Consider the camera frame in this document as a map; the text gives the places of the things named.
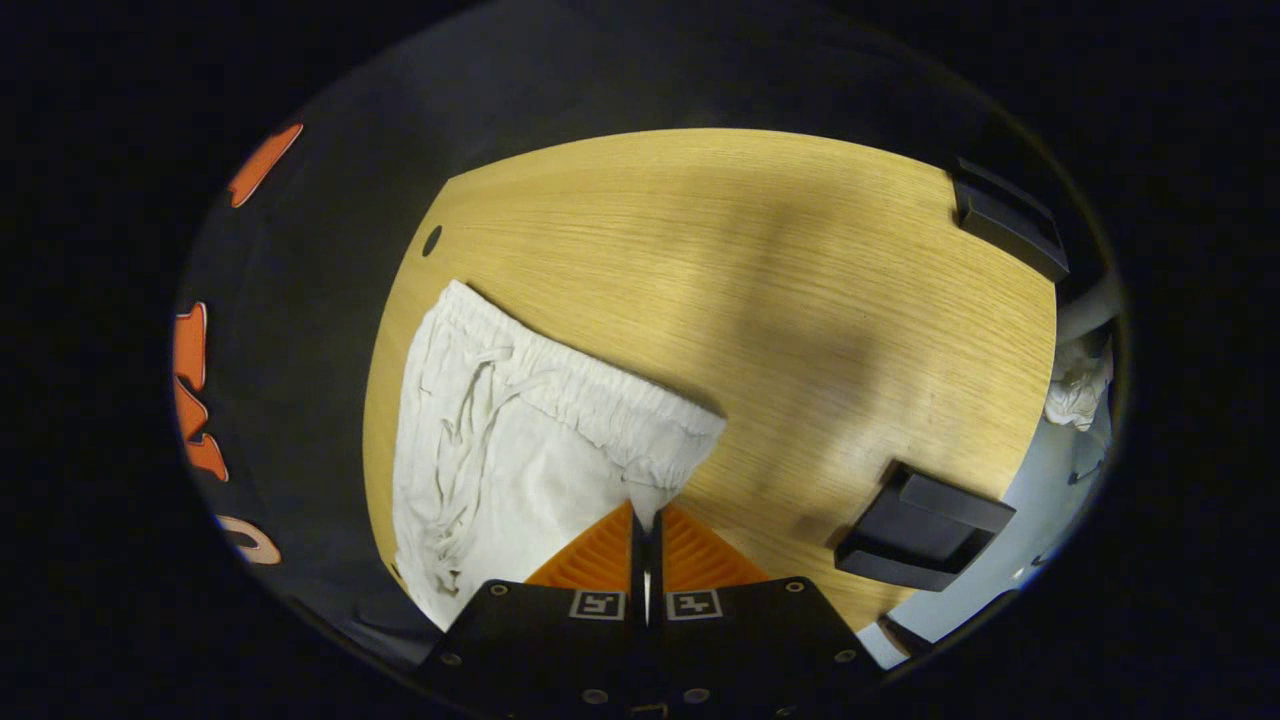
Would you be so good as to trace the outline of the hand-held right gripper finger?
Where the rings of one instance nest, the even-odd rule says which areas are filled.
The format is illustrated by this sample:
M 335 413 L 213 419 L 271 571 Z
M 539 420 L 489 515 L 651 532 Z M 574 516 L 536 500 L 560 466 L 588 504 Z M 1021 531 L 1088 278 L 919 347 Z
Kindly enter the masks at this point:
M 851 719 L 884 670 L 818 584 L 772 577 L 690 511 L 648 537 L 648 691 L 669 719 Z
M 648 550 L 623 503 L 522 582 L 484 582 L 417 687 L 471 719 L 626 719 L 648 659 Z

